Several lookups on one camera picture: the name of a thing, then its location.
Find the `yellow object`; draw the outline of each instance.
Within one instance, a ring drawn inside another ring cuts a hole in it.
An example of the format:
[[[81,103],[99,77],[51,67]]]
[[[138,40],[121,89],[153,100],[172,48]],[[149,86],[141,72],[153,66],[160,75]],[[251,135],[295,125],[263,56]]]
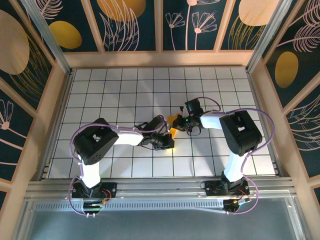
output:
[[[80,32],[66,21],[55,21],[49,28],[61,47],[76,49],[82,44]]]
[[[101,8],[102,12],[108,17],[116,21],[124,22],[130,20],[130,16],[125,14],[125,7],[132,11],[135,14],[135,17],[140,17],[145,9],[146,9],[146,0],[97,0],[99,7]]]
[[[22,73],[28,65],[29,54],[24,28],[13,16],[0,10],[0,69],[11,75]]]
[[[263,26],[269,22],[279,0],[241,0],[240,20],[248,26]]]
[[[299,68],[297,56],[285,51],[280,55],[275,64],[275,82],[280,88],[287,88],[295,80]]]
[[[176,133],[177,133],[177,129],[173,128],[172,125],[174,123],[174,120],[176,120],[178,117],[178,113],[174,116],[168,116],[168,123],[171,125],[171,129],[169,131],[169,134],[172,134],[172,139],[175,138]]]

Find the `acrylic panel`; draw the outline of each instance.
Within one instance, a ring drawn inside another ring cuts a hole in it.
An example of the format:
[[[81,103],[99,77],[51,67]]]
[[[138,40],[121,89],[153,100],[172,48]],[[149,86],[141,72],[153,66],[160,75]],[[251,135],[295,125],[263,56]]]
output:
[[[236,0],[221,50],[253,50],[279,0]]]
[[[226,0],[163,1],[163,50],[213,50]]]
[[[319,175],[320,85],[286,117],[309,177]]]
[[[35,0],[35,3],[63,52],[98,51],[80,0]]]
[[[6,195],[7,193],[5,191],[0,190],[0,213],[1,213],[1,208],[5,202]]]
[[[320,71],[320,4],[306,0],[266,67],[282,106]]]
[[[12,180],[33,118],[0,90],[0,179]]]
[[[155,51],[154,0],[90,0],[106,52]]]
[[[0,2],[0,78],[37,109],[52,65],[15,9]]]
[[[273,35],[272,39],[270,40],[269,44],[266,46],[266,48],[265,48],[265,50],[264,50],[264,52],[262,54],[263,58],[265,58],[266,54],[268,53],[269,49],[271,48],[271,45],[274,43],[275,38],[278,36],[279,32],[281,31],[282,27],[284,26],[287,18],[289,17],[289,15],[290,15],[292,9],[294,8],[294,6],[296,5],[296,3],[297,3],[297,0],[292,0],[292,2],[290,3],[290,7],[289,7],[287,13],[283,17],[283,19],[282,19],[282,21],[281,21],[276,33]]]

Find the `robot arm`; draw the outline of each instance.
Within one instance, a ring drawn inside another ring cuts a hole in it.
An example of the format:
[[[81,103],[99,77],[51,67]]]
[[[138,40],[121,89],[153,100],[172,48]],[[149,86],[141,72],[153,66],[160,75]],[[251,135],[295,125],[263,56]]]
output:
[[[152,144],[154,150],[170,149],[175,146],[172,135],[168,133],[167,124],[165,131],[155,132],[163,123],[163,119],[156,116],[151,122],[145,122],[135,126],[132,131],[120,129],[112,130],[109,127],[90,126],[81,131],[74,139],[74,150],[81,160],[82,176],[81,192],[89,198],[100,195],[101,178],[99,162],[107,154],[113,145],[144,146]],[[103,119],[97,119],[94,124],[108,123]]]
[[[247,111],[239,111],[232,114],[204,112],[198,99],[185,103],[188,116],[178,115],[172,127],[192,132],[194,127],[200,129],[223,130],[230,155],[227,166],[221,174],[220,187],[227,194],[234,188],[243,184],[244,178],[241,172],[245,154],[255,150],[262,142],[262,135]]]

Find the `black bracket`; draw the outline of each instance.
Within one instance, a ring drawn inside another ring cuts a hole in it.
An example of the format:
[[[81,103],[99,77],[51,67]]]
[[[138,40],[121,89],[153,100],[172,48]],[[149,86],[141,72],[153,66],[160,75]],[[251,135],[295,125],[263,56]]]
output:
[[[238,181],[229,182],[223,172],[221,180],[204,181],[203,184],[207,196],[241,196],[242,192],[246,195],[250,194],[248,181],[244,177]]]
[[[102,182],[99,190],[95,191],[94,194],[88,196],[86,194],[86,189],[80,182],[73,184],[72,198],[73,199],[105,199],[106,195],[102,192],[103,190],[108,190],[111,193],[111,198],[115,198],[117,194],[117,183],[116,182]]]

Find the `grid tile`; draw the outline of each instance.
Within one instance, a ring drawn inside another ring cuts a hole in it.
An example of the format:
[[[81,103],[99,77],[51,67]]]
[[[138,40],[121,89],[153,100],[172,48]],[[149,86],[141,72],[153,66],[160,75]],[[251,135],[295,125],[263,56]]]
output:
[[[153,177],[172,177],[174,175],[172,157],[153,158]]]
[[[78,69],[70,91],[49,178],[72,178],[80,174],[70,158],[69,141],[81,126],[104,118],[110,124],[130,127],[149,122],[156,115],[165,118],[182,114],[180,106],[198,97],[216,100],[224,111],[256,108],[243,67],[170,67]],[[217,109],[209,99],[200,98],[204,111]],[[250,116],[264,136],[259,116]],[[99,163],[102,178],[148,178],[219,176],[230,154],[224,133],[219,129],[194,128],[191,137],[178,131],[175,148],[151,150],[115,145]],[[247,175],[274,175],[269,149],[253,154],[245,167]]]
[[[169,68],[170,79],[185,79],[185,70],[183,67]]]
[[[107,69],[92,69],[90,81],[106,80]]]
[[[202,79],[217,79],[216,70],[214,67],[200,67]]]
[[[196,156],[193,158],[195,176],[214,176],[215,166],[212,156]]]
[[[138,69],[139,80],[152,80],[154,79],[154,70],[152,68],[139,68]]]
[[[89,81],[75,81],[72,84],[72,94],[86,94],[88,90]]]
[[[122,68],[109,68],[106,72],[106,80],[121,80]]]
[[[192,156],[173,158],[174,176],[194,176],[194,162]]]
[[[74,76],[74,81],[89,81],[91,69],[77,69]]]

